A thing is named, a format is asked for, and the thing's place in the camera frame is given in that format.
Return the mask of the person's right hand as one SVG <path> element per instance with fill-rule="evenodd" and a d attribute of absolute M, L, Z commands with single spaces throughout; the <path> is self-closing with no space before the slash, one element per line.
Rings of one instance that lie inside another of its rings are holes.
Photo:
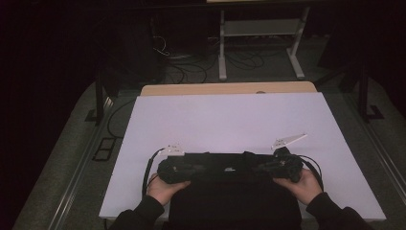
<path fill-rule="evenodd" d="M 308 205 L 323 190 L 310 170 L 302 169 L 300 176 L 298 182 L 285 178 L 274 178 L 273 181 L 290 191 L 302 204 Z"/>

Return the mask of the grey metal table frame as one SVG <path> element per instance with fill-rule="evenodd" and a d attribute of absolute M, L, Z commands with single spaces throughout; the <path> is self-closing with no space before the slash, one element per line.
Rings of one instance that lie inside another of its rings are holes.
<path fill-rule="evenodd" d="M 286 49 L 289 61 L 298 80 L 305 78 L 305 73 L 298 61 L 296 54 L 305 29 L 306 20 L 310 7 L 303 9 L 299 18 L 293 19 L 266 19 L 266 20 L 239 20 L 227 21 L 225 12 L 220 14 L 219 25 L 219 55 L 218 73 L 221 81 L 227 80 L 225 38 L 232 36 L 255 36 L 255 35 L 293 35 L 294 41 Z"/>

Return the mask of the white table mat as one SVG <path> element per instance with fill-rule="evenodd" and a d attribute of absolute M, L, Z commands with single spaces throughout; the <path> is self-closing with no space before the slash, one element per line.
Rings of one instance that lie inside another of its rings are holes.
<path fill-rule="evenodd" d="M 142 197 L 147 162 L 160 161 L 157 150 L 177 145 L 185 152 L 270 152 L 274 142 L 314 159 L 324 187 L 341 207 L 367 220 L 383 213 L 364 174 L 320 93 L 141 96 L 132 110 L 111 175 L 100 216 L 113 219 L 135 208 Z"/>

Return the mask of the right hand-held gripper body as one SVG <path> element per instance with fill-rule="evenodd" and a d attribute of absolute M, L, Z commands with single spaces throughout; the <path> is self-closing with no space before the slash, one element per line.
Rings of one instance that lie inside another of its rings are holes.
<path fill-rule="evenodd" d="M 292 154 L 287 148 L 307 136 L 306 133 L 277 138 L 271 147 L 274 151 L 273 159 L 266 164 L 266 170 L 274 178 L 286 178 L 292 182 L 298 182 L 301 178 L 300 173 L 303 168 L 302 158 Z"/>

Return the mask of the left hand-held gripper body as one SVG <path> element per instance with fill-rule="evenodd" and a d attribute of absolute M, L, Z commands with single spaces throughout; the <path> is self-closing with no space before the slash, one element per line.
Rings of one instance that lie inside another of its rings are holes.
<path fill-rule="evenodd" d="M 167 184 L 189 181 L 192 175 L 192 165 L 185 162 L 185 152 L 178 145 L 169 145 L 158 152 L 166 159 L 158 165 L 159 177 Z"/>

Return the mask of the person's left hand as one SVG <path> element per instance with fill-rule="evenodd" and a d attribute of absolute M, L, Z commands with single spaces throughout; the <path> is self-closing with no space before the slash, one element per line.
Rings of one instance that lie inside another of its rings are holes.
<path fill-rule="evenodd" d="M 157 173 L 154 173 L 148 181 L 147 195 L 156 199 L 162 206 L 165 206 L 177 192 L 187 188 L 190 184 L 190 181 L 167 184 Z"/>

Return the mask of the black tank top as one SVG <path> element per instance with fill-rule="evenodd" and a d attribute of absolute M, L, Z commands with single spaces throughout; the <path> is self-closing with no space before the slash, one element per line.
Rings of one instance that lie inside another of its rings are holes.
<path fill-rule="evenodd" d="M 185 154 L 185 162 L 211 164 L 206 175 L 190 177 L 169 207 L 169 230 L 301 230 L 298 201 L 277 185 L 270 173 L 252 166 L 270 162 L 272 155 Z"/>

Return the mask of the metal floor rail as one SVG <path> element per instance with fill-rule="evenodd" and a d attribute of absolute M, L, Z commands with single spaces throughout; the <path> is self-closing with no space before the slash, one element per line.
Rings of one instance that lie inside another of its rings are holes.
<path fill-rule="evenodd" d="M 389 155 L 389 152 L 386 150 L 386 148 L 378 138 L 378 135 L 376 131 L 372 128 L 370 121 L 364 118 L 358 112 L 355 99 L 350 95 L 344 95 L 344 99 L 348 104 L 351 113 L 355 116 L 358 123 L 368 136 L 370 142 L 372 143 L 379 163 L 381 164 L 383 170 L 385 171 L 386 175 L 388 175 L 400 199 L 406 205 L 406 179 L 401 175 L 399 169 L 395 165 L 395 162 Z"/>
<path fill-rule="evenodd" d="M 48 230 L 62 230 L 64 221 L 66 220 L 69 211 L 74 203 L 77 195 L 79 185 L 83 179 L 84 171 L 96 150 L 96 142 L 102 136 L 102 129 L 105 125 L 105 121 L 101 120 L 97 125 L 93 126 L 92 133 L 86 143 L 86 146 L 81 154 L 81 158 L 77 163 L 77 167 L 69 181 L 69 184 L 63 193 L 63 196 L 56 208 L 56 212 L 53 215 Z"/>

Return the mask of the black stand with angled legs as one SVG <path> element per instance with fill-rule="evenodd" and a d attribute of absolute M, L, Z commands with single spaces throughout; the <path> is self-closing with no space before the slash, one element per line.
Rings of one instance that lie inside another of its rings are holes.
<path fill-rule="evenodd" d="M 381 120 L 384 118 L 376 105 L 368 104 L 369 76 L 362 61 L 353 61 L 339 67 L 314 81 L 313 84 L 317 88 L 320 88 L 323 84 L 332 81 L 338 76 L 343 76 L 338 85 L 341 92 L 349 93 L 355 85 L 358 85 L 357 110 L 364 122 L 368 123 L 370 120 Z"/>

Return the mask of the black floor socket box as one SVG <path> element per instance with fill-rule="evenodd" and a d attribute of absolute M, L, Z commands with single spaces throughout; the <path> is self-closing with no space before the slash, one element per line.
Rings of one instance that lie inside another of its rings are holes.
<path fill-rule="evenodd" d="M 108 161 L 111 157 L 115 144 L 116 144 L 115 138 L 107 138 L 107 137 L 102 138 L 96 152 L 92 157 L 92 160 L 100 162 Z"/>

